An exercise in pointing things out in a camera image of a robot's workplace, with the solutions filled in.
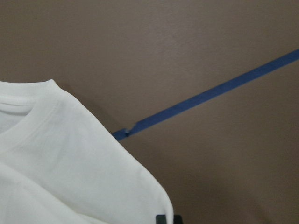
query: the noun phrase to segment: white fabric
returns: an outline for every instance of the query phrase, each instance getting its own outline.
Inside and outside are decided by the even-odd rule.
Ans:
[[[0,81],[0,224],[155,224],[171,201],[53,79]]]

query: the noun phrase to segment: t-shirt sleeve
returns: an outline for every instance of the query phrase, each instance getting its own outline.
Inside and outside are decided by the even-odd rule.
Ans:
[[[153,175],[78,101],[64,117],[57,161],[45,177],[83,217],[108,224],[155,224],[171,201]]]

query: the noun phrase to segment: blue tape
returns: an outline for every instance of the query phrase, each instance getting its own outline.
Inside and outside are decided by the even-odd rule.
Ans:
[[[284,55],[278,59],[275,59],[267,64],[264,64],[256,69],[246,72],[236,78],[233,78],[225,83],[222,83],[214,88],[211,88],[199,95],[196,95],[190,99],[187,99],[181,103],[178,103],[170,108],[167,108],[161,112],[158,112],[148,118],[138,121],[131,129],[121,129],[114,132],[112,135],[118,140],[122,140],[132,134],[138,133],[148,127],[151,127],[157,123],[160,123],[168,118],[171,118],[181,112],[189,110],[199,104],[202,104],[214,97],[217,97],[223,93],[226,93],[234,88],[237,88],[247,82],[250,82],[256,78],[268,74],[276,69],[279,69],[285,65],[288,65],[299,59],[299,49],[295,50],[287,55]]]

